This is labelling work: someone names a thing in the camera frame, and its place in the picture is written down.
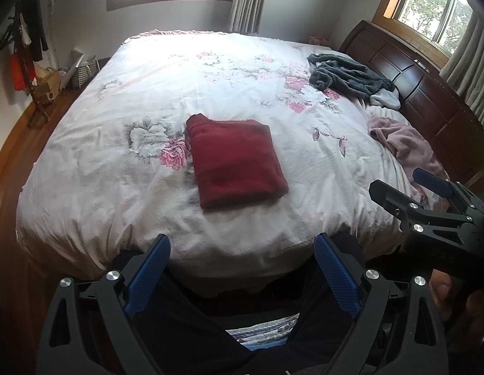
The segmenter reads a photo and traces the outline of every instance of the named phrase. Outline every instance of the dark wood headboard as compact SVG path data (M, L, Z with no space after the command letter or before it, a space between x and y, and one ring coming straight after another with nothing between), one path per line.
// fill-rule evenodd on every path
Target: dark wood headboard
M484 129L431 62L366 21L351 31L340 52L394 81L400 112L430 143L452 180L473 191L484 187Z

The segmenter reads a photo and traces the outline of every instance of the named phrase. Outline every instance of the beige curtain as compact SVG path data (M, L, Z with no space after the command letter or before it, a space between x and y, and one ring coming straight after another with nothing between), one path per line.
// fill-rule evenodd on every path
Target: beige curtain
M234 0L228 22L229 32L253 34L258 32L263 0Z
M464 99L484 126L484 28L475 13L440 75Z

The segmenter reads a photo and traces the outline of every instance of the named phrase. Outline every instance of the hand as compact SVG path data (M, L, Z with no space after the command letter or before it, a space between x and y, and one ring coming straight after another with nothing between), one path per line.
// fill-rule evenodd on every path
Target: hand
M446 322L452 314L448 301L452 279L450 275L434 269L429 280L429 290L433 296L436 308L442 321ZM466 302L466 312L471 317L471 323L460 337L449 346L450 353L465 353L480 346L484 337L484 289L476 290L469 295Z

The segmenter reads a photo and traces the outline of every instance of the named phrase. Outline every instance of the red garment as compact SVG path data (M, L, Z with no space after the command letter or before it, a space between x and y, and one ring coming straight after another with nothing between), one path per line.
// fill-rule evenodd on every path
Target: red garment
M212 121L196 114L186 128L202 208L281 198L289 192L267 125Z
M25 62L29 74L29 81L32 81L34 80L34 77L36 77L36 71L34 70L34 62L32 61L30 52L27 49L25 51L25 56ZM25 85L25 81L23 79L22 70L20 67L20 56L18 54L18 51L10 55L10 69L11 76L13 77L13 85L15 86L15 90L21 91L25 89L27 86Z

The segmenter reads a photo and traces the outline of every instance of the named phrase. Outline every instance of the bed sheet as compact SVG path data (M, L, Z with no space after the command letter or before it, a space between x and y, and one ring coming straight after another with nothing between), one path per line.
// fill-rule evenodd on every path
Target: bed sheet
M121 250L146 250L164 233L171 270L187 286L188 278L289 272L321 232L351 232L367 259L391 252L401 242L398 222L370 200L370 183L381 179L416 200L421 193L369 137L361 100L309 85L307 57L323 50L223 33L129 39L34 165L17 208L19 245L42 270L95 278ZM201 210L185 136L196 113L267 124L289 193ZM239 287L224 283L217 292Z

